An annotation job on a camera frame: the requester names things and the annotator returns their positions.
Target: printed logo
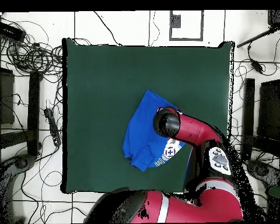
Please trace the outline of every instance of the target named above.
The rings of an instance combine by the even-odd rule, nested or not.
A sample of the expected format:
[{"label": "printed logo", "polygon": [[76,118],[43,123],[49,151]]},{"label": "printed logo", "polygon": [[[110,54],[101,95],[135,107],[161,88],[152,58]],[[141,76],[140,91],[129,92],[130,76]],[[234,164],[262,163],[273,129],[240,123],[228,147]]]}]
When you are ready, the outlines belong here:
[{"label": "printed logo", "polygon": [[159,158],[155,165],[158,167],[166,163],[172,156],[174,156],[182,147],[180,146],[180,141],[170,138],[164,148],[162,158]]}]

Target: red robot arm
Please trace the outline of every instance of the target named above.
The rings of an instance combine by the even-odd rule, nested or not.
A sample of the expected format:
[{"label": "red robot arm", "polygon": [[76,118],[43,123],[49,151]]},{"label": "red robot arm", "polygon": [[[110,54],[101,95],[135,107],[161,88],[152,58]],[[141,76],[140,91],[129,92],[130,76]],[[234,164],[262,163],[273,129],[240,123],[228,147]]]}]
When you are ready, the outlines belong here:
[{"label": "red robot arm", "polygon": [[[193,146],[185,175],[184,193],[194,203],[160,191],[117,191],[104,195],[85,223],[194,223],[242,221],[243,213],[233,184],[232,168],[220,136],[207,123],[172,107],[159,108],[155,131]],[[110,209],[103,216],[104,207]]]}]

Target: blue cloth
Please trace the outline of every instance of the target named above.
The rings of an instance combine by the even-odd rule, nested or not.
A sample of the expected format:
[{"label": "blue cloth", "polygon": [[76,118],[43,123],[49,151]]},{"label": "blue cloth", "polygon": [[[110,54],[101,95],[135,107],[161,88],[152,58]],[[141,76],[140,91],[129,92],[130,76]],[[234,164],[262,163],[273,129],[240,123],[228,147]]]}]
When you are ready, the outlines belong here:
[{"label": "blue cloth", "polygon": [[131,165],[141,171],[158,167],[174,156],[184,143],[158,135],[153,129],[153,118],[158,107],[174,107],[167,100],[147,90],[128,124],[124,138],[124,157],[131,158]]}]

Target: black cable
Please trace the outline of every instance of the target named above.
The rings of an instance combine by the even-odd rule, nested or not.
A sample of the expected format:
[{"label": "black cable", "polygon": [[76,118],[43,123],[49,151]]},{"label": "black cable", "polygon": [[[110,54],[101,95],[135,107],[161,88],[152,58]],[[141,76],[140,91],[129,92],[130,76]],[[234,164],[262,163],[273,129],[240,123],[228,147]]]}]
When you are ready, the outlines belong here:
[{"label": "black cable", "polygon": [[0,56],[2,55],[2,52],[5,48],[6,43],[7,43],[7,40],[4,41],[3,45],[2,44],[0,45]]},{"label": "black cable", "polygon": [[55,151],[53,151],[53,153],[51,153],[51,154],[49,154],[49,155],[46,155],[46,156],[44,156],[44,157],[42,157],[42,158],[39,158],[39,159],[37,159],[35,162],[39,162],[40,160],[42,160],[42,159],[44,159],[44,158],[47,158],[47,157],[49,157],[50,155],[53,155],[53,154],[56,153],[58,150],[59,150],[59,147],[56,148]]},{"label": "black cable", "polygon": [[235,113],[236,111],[238,111],[238,110],[240,110],[240,109],[242,109],[244,106],[241,106],[241,107],[239,107],[239,108],[237,108],[235,111],[233,111],[232,113]]},{"label": "black cable", "polygon": [[272,160],[270,162],[268,162],[267,164],[270,164],[273,162],[275,155],[273,155]]},{"label": "black cable", "polygon": [[21,189],[22,193],[23,193],[26,197],[32,199],[33,201],[35,201],[35,202],[37,203],[37,207],[36,207],[35,211],[32,213],[32,215],[31,215],[31,217],[30,217],[30,219],[29,219],[29,221],[28,221],[28,224],[30,224],[32,217],[34,216],[34,214],[36,213],[37,209],[39,208],[39,206],[38,206],[38,205],[39,205],[39,202],[37,202],[34,198],[32,198],[31,196],[28,196],[28,195],[24,192],[23,185],[24,185],[25,179],[26,179],[26,172],[24,172],[24,179],[23,179],[23,181],[22,181],[22,184],[21,184],[21,188],[20,188],[20,189]]},{"label": "black cable", "polygon": [[41,207],[41,209],[40,209],[40,219],[43,221],[44,224],[46,224],[46,222],[45,222],[45,220],[43,219],[42,216],[44,216],[44,218],[46,218],[46,215],[45,215],[46,207],[45,207],[45,205],[44,205],[44,200],[43,200],[43,187],[44,187],[44,185],[47,185],[47,186],[49,186],[49,187],[55,187],[55,186],[58,186],[58,185],[60,185],[60,184],[62,183],[62,179],[61,179],[61,181],[60,181],[58,184],[55,184],[55,185],[49,185],[49,184],[47,184],[45,181],[46,181],[46,179],[48,178],[48,176],[49,176],[50,174],[52,174],[52,173],[59,173],[59,174],[61,175],[61,178],[62,178],[62,174],[61,174],[60,172],[58,172],[58,171],[51,171],[50,173],[48,173],[48,174],[46,175],[46,177],[45,177],[44,180],[43,180],[43,178],[41,177],[41,174],[39,173],[40,179],[41,179],[42,182],[43,182],[43,184],[41,185],[41,203],[42,203],[42,207]]},{"label": "black cable", "polygon": [[261,198],[263,198],[264,200],[267,201],[267,199],[264,196],[262,196],[261,194],[254,193],[254,195],[259,196],[259,197],[261,197]]},{"label": "black cable", "polygon": [[84,41],[87,43],[87,45],[89,45],[89,46],[92,45],[92,44],[90,43],[90,41],[89,41],[88,39],[86,39],[86,38],[73,38],[73,40],[84,40]]},{"label": "black cable", "polygon": [[21,21],[19,21],[19,22],[28,22],[28,23],[32,23],[32,24],[35,24],[35,25],[37,25],[38,27],[40,27],[42,30],[43,30],[43,32],[45,33],[45,35],[47,36],[47,46],[49,46],[49,36],[48,36],[48,34],[47,34],[47,32],[43,29],[43,27],[42,26],[40,26],[39,24],[37,24],[37,23],[35,23],[35,22],[31,22],[31,21],[29,21],[29,20],[21,20]]},{"label": "black cable", "polygon": [[[250,69],[249,71],[247,71],[246,66],[244,66],[244,65],[241,66],[241,64],[242,64],[245,60],[249,60],[249,59],[246,58],[246,59],[242,60],[242,61],[240,62],[240,64],[239,64],[239,66],[237,67],[237,69],[234,71],[234,72],[235,72],[234,75],[235,75],[236,77],[241,77],[242,83],[241,83],[241,85],[240,85],[240,89],[239,89],[238,91],[233,92],[233,94],[235,95],[235,94],[238,92],[241,99],[243,99],[243,98],[242,98],[241,95],[240,95],[240,91],[241,91],[241,89],[242,89],[243,86],[244,86],[244,80],[246,79],[246,75],[247,75],[250,71],[253,70],[253,68],[252,68],[252,69]],[[246,72],[245,72],[244,74],[240,73],[240,68],[242,68],[242,67],[245,68],[245,70],[246,70]]]},{"label": "black cable", "polygon": [[256,158],[256,160],[259,160],[259,158],[262,158],[265,155],[265,152],[261,152],[260,155]]},{"label": "black cable", "polygon": [[272,163],[273,160],[279,160],[279,158],[272,158],[272,159],[264,159],[264,160],[259,160],[260,162],[266,162],[268,160],[271,160],[268,164]]},{"label": "black cable", "polygon": [[16,156],[22,149],[19,149],[19,150],[16,152],[15,156]]},{"label": "black cable", "polygon": [[73,219],[73,216],[74,216],[74,213],[73,213],[74,212],[74,206],[73,206],[74,205],[74,199],[73,198],[74,198],[74,194],[72,193],[71,224],[72,224],[72,219]]},{"label": "black cable", "polygon": [[[51,135],[47,135],[45,138],[44,138],[44,140],[43,140],[43,143],[42,143],[42,148],[41,148],[41,150],[43,150],[43,148],[44,148],[44,141],[48,138],[48,137],[50,137]],[[58,148],[56,148],[55,149],[55,151],[53,151],[53,153],[51,153],[51,154],[49,154],[49,155],[47,155],[47,156],[45,156],[45,157],[42,157],[41,159],[44,159],[44,158],[46,158],[46,157],[48,157],[48,156],[50,156],[50,155],[53,155],[54,153],[56,153],[56,151],[58,150]],[[30,182],[35,176],[37,176],[38,175],[38,172],[29,180],[29,181],[27,181],[26,182],[26,184],[28,183],[28,182]]]},{"label": "black cable", "polygon": [[9,106],[7,106],[5,103],[1,102],[5,107],[7,107],[8,109],[12,110],[12,112],[15,114],[16,118],[17,118],[17,121],[19,122],[20,126],[21,126],[21,129],[22,131],[24,132],[25,134],[25,137],[26,137],[26,142],[28,142],[28,136],[27,136],[27,133],[26,131],[24,130],[24,126],[22,125],[21,121],[19,120],[19,117],[18,115],[15,113],[15,111],[13,109],[11,109]]},{"label": "black cable", "polygon": [[262,66],[264,67],[264,69],[262,70],[262,72],[260,72],[260,73],[261,73],[262,75],[264,75],[264,76],[271,76],[271,75],[273,75],[273,74],[275,74],[275,73],[277,72],[277,69],[280,69],[280,67],[278,67],[277,64],[275,63],[276,54],[277,54],[277,45],[278,45],[279,41],[280,41],[280,38],[278,39],[278,41],[276,42],[276,45],[275,45],[275,55],[274,55],[274,60],[273,60],[273,64],[276,66],[276,70],[275,70],[273,73],[269,74],[269,75],[263,73],[263,72],[266,71],[266,67],[265,67],[264,64],[261,64],[261,63],[259,63],[258,61],[256,61],[256,60],[254,60],[254,59],[251,58],[251,56],[250,56],[251,43],[250,43],[249,46],[247,47],[247,50],[248,50],[248,57],[249,57],[250,61],[251,61],[251,62],[254,62],[254,63],[258,63],[259,65],[262,65]]},{"label": "black cable", "polygon": [[94,13],[97,15],[97,17],[100,19],[100,21],[102,22],[102,24],[104,24],[104,26],[108,29],[108,31],[111,33],[113,40],[115,41],[116,44],[118,44],[119,46],[121,46],[122,44],[118,43],[115,38],[113,33],[111,32],[111,30],[107,27],[107,25],[104,23],[104,21],[101,19],[101,17],[96,13],[96,11],[94,11]]},{"label": "black cable", "polygon": [[[39,24],[30,21],[20,21],[20,22],[29,22],[41,27]],[[21,27],[16,22],[11,22],[10,25],[12,24],[16,25],[17,28],[20,28],[21,30],[24,31],[24,28]],[[42,27],[41,29],[44,31],[48,39],[48,35],[46,31]],[[35,70],[38,70],[45,75],[60,74],[61,71],[57,71],[56,68],[61,69],[62,46],[52,48],[48,43],[47,44],[35,43],[35,42],[31,43],[30,37],[32,37],[33,40],[35,41],[33,36],[27,34],[25,37],[25,40],[27,41],[24,41],[22,44],[19,43],[15,44],[13,41],[9,40],[8,38],[2,39],[2,37],[0,37],[0,47],[2,48],[0,55],[4,55],[2,51],[5,47],[6,42],[9,41],[9,45],[6,48],[6,54],[5,54],[9,62],[8,61],[5,62],[7,62],[7,64],[9,65],[13,65],[21,76],[29,76],[29,72]]]},{"label": "black cable", "polygon": [[[50,156],[50,158],[47,160],[47,162],[45,163],[45,165],[49,162],[49,160],[52,158],[52,156],[53,156],[53,154],[54,153],[52,153],[52,155]],[[43,147],[42,147],[42,149],[41,149],[41,157],[40,157],[40,165],[41,165],[41,159],[42,159],[42,155],[43,155]],[[54,172],[57,172],[57,173],[60,173],[60,172],[58,172],[58,171],[52,171],[51,173],[49,173],[46,177],[45,177],[45,179],[43,180],[43,178],[41,177],[41,174],[40,174],[40,170],[41,169],[43,169],[43,167],[40,169],[40,165],[38,166],[38,173],[39,173],[39,175],[40,175],[40,179],[42,180],[42,182],[43,182],[43,184],[42,184],[42,186],[41,186],[41,204],[42,204],[42,207],[41,207],[41,209],[40,209],[40,219],[43,221],[43,223],[45,224],[45,222],[44,222],[44,220],[43,220],[43,218],[42,218],[42,216],[41,216],[41,210],[42,209],[44,209],[44,203],[43,203],[43,187],[44,187],[44,184],[46,184],[46,182],[45,182],[45,180],[47,179],[47,177],[51,174],[51,173],[54,173]],[[46,209],[44,209],[44,212],[43,212],[43,216],[46,218],[46,215],[45,215],[45,212],[46,212]]]},{"label": "black cable", "polygon": [[11,95],[9,95],[9,96],[5,96],[4,98],[9,98],[9,97],[13,97],[13,96],[18,96],[18,97],[19,97],[19,101],[18,101],[18,102],[12,102],[12,101],[6,101],[6,100],[5,100],[5,102],[17,104],[18,106],[19,106],[19,105],[23,105],[23,106],[25,106],[25,107],[28,107],[28,106],[29,106],[28,104],[26,104],[26,103],[23,102],[21,96],[20,96],[18,93],[14,93],[14,94],[11,94]]},{"label": "black cable", "polygon": [[37,223],[43,217],[43,215],[44,215],[44,213],[42,215],[40,215],[40,217],[37,220],[35,220],[32,224]]},{"label": "black cable", "polygon": [[152,19],[152,22],[153,24],[155,25],[155,27],[157,28],[159,34],[157,35],[157,38],[152,42],[152,44],[150,46],[152,46],[154,44],[155,41],[157,41],[159,39],[159,36],[160,36],[160,29],[157,27],[156,23],[155,23],[155,15],[156,15],[156,10],[155,10],[155,13],[153,14],[153,19]]},{"label": "black cable", "polygon": [[58,186],[58,185],[60,185],[61,183],[62,183],[62,180],[60,181],[60,182],[58,182],[58,184],[56,184],[56,185],[49,185],[49,184],[47,184],[45,181],[46,181],[46,179],[47,179],[47,177],[51,174],[51,173],[59,173],[60,175],[61,175],[61,177],[62,177],[62,174],[59,172],[59,171],[52,171],[52,172],[50,172],[50,173],[48,173],[47,174],[47,176],[45,177],[45,179],[43,179],[42,178],[42,176],[41,176],[41,174],[40,174],[40,165],[39,165],[39,167],[38,167],[38,173],[39,173],[39,175],[40,175],[40,179],[42,180],[42,182],[43,182],[43,185],[45,184],[46,186],[49,186],[49,187],[55,187],[55,186]]},{"label": "black cable", "polygon": [[62,135],[63,135],[63,133],[62,133],[62,127],[60,128],[59,134],[60,134],[60,137],[61,137],[61,140],[62,140]]},{"label": "black cable", "polygon": [[67,212],[67,211],[71,211],[72,209],[76,209],[76,210],[78,210],[82,215],[84,215],[84,216],[87,216],[87,214],[85,214],[85,213],[83,213],[80,209],[78,209],[77,207],[73,207],[73,208],[70,208],[70,209],[66,209],[65,211],[59,211],[59,212],[52,212],[52,213],[50,213],[49,214],[49,216],[48,216],[48,218],[47,218],[47,220],[45,220],[45,223],[48,221],[48,219],[50,218],[50,216],[51,215],[53,215],[53,214],[60,214],[60,213],[64,213],[64,212]]}]

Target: floor tile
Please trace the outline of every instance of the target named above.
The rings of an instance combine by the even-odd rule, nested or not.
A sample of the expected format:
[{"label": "floor tile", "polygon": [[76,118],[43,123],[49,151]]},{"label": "floor tile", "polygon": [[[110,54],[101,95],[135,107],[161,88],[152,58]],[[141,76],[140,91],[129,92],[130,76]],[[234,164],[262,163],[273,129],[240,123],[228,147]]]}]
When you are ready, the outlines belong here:
[{"label": "floor tile", "polygon": [[150,40],[153,46],[218,47],[223,42],[224,10],[204,11],[203,41],[169,41],[169,10],[151,10]]},{"label": "floor tile", "polygon": [[[149,11],[97,11],[117,43],[124,46],[147,46]],[[76,38],[91,44],[116,44],[112,34],[93,11],[76,12]]]},{"label": "floor tile", "polygon": [[76,192],[73,194],[74,201],[80,202],[96,202],[103,193],[98,192]]},{"label": "floor tile", "polygon": [[[269,29],[267,10],[227,10],[225,24],[225,40],[235,41],[236,46]],[[273,61],[276,43],[280,31],[254,41],[250,56],[257,61]],[[242,61],[248,58],[247,45],[235,48],[234,58]],[[280,62],[280,41],[277,45],[275,61]]]},{"label": "floor tile", "polygon": [[85,215],[87,215],[94,206],[94,204],[89,203],[74,203],[73,205],[73,207],[80,209],[82,213],[74,208],[72,223],[83,223],[84,219],[86,218]]},{"label": "floor tile", "polygon": [[[52,137],[49,131],[40,131],[40,141],[44,140],[43,156],[55,151]],[[38,200],[47,201],[71,201],[71,194],[63,194],[60,191],[62,181],[62,146],[60,150],[50,157],[36,162],[36,164],[26,173],[23,185],[24,192]],[[13,199],[28,199],[21,191],[24,174],[20,174],[13,186]]]},{"label": "floor tile", "polygon": [[36,210],[36,213],[31,218],[30,224],[70,224],[71,223],[71,204],[69,203],[52,203],[45,202],[19,202],[13,201],[13,211],[15,218],[22,216],[26,217],[25,224],[29,222],[30,217]]},{"label": "floor tile", "polygon": [[203,26],[201,27],[201,21],[203,20],[203,12],[201,10],[173,10],[172,15],[180,17],[180,27],[172,28],[172,38],[201,38],[201,32],[203,32]]}]

